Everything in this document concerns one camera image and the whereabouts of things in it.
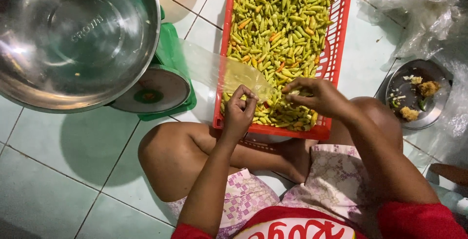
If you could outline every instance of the leg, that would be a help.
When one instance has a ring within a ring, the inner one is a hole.
[[[358,97],[351,99],[351,101],[374,121],[390,142],[398,147],[396,152],[403,153],[403,133],[401,132],[401,124],[390,108],[384,106],[379,100],[371,97]],[[320,141],[319,144],[354,146],[348,129],[342,122],[337,120],[332,121],[330,138],[325,141]]]
[[[138,158],[162,201],[176,201],[190,191],[221,131],[198,123],[158,125],[140,143]],[[241,142],[231,158],[229,174],[240,168],[274,170],[303,182],[310,168],[310,143],[289,140],[273,145]]]

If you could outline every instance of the person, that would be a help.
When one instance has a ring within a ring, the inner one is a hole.
[[[312,97],[286,100],[332,118],[328,140],[242,140],[258,100],[243,85],[225,107],[222,131],[172,122],[146,134],[138,157],[178,218],[172,238],[468,238],[403,155],[401,126],[389,108],[374,98],[348,100],[321,79],[296,78],[283,93],[298,87]],[[280,201],[250,170],[273,170],[299,184]]]

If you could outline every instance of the white tile floor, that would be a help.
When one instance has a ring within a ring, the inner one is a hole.
[[[359,1],[351,0],[338,84],[348,98],[376,94],[388,75],[380,67],[403,31],[390,19],[379,26],[359,19]],[[225,0],[160,2],[164,22],[179,37],[219,53]],[[136,152],[159,123],[211,122],[214,92],[198,82],[194,87],[195,109],[152,122],[109,107],[39,113],[0,97],[0,229],[12,238],[169,238],[176,221],[150,188]],[[404,153],[424,172],[436,160],[417,145],[406,138]],[[278,195],[292,186],[275,173],[256,173]]]

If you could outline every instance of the plastic basket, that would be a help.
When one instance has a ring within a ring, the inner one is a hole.
[[[334,0],[330,8],[330,20],[334,24],[330,25],[326,32],[325,49],[320,54],[320,65],[317,68],[316,78],[330,80],[335,87],[338,86],[340,74],[341,58],[343,54],[344,36],[346,35],[346,25],[351,0]],[[233,0],[226,0],[226,13],[223,29],[223,40],[221,44],[221,55],[226,56],[229,42],[229,32],[231,30],[231,16]],[[225,70],[219,70],[219,82],[223,84]],[[214,128],[223,128],[223,115],[220,113],[220,103],[222,98],[222,88],[218,86],[216,92],[216,104],[214,109]],[[289,136],[295,138],[306,138],[315,140],[327,140],[330,137],[331,119],[319,116],[316,125],[307,132],[290,131],[285,128],[275,128],[272,126],[261,126],[253,124],[248,132]]]

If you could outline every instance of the hand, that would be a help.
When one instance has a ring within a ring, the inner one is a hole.
[[[247,96],[246,101],[240,99],[243,95]],[[245,85],[237,87],[225,107],[223,135],[236,142],[240,140],[252,124],[258,100]]]
[[[302,88],[301,91],[307,91],[312,96],[286,95],[286,101],[304,105],[323,116],[339,120],[356,111],[354,104],[338,92],[329,80],[299,77],[285,86],[282,92],[288,93],[299,87]]]

